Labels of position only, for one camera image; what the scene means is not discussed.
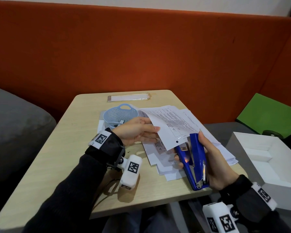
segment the white wall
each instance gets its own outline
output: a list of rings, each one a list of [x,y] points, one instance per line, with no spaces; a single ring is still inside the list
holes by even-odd
[[[16,0],[287,16],[291,0]]]

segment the hand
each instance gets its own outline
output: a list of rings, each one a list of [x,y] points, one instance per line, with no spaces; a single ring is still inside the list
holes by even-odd
[[[198,133],[198,141],[206,149],[207,173],[209,184],[212,188],[222,190],[228,185],[234,183],[239,175],[226,162],[221,152],[215,147],[200,131]],[[179,163],[179,167],[183,168],[183,163]]]
[[[151,124],[149,118],[135,117],[112,131],[120,137],[124,146],[128,146],[137,141],[157,142],[159,129]]]

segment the white cardboard box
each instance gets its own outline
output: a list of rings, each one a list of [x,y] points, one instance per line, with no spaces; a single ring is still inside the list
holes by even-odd
[[[226,148],[278,204],[291,210],[291,149],[278,137],[234,132]]]

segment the light blue basket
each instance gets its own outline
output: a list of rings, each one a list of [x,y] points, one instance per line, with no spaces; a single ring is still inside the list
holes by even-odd
[[[130,109],[121,109],[122,106],[128,106]],[[108,109],[104,113],[104,121],[106,127],[109,127],[110,129],[114,129],[114,125],[120,125],[121,120],[124,120],[124,123],[131,120],[134,117],[138,117],[138,111],[135,110],[133,107],[131,107],[129,104],[121,104],[117,107],[113,107],[111,109]]]

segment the wooden table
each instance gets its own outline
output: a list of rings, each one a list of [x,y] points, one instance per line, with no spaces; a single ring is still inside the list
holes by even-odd
[[[53,133],[33,161],[12,196],[0,212],[0,229],[23,227],[38,211],[41,204],[53,193],[78,164],[87,149],[87,143],[96,135],[99,115],[102,110],[123,102],[107,102],[109,95],[133,94],[136,92],[82,94],[74,98]],[[149,100],[130,101],[139,108],[185,105],[169,90],[144,91]],[[167,182],[159,176],[155,166],[150,166],[141,143],[126,150],[127,157],[137,154],[143,158],[139,181],[133,191],[110,184],[99,197],[91,218],[112,215],[134,209],[147,208],[169,202],[208,195],[211,189],[192,191],[186,178]],[[239,165],[232,168],[245,174]],[[108,172],[101,186],[119,173]]]

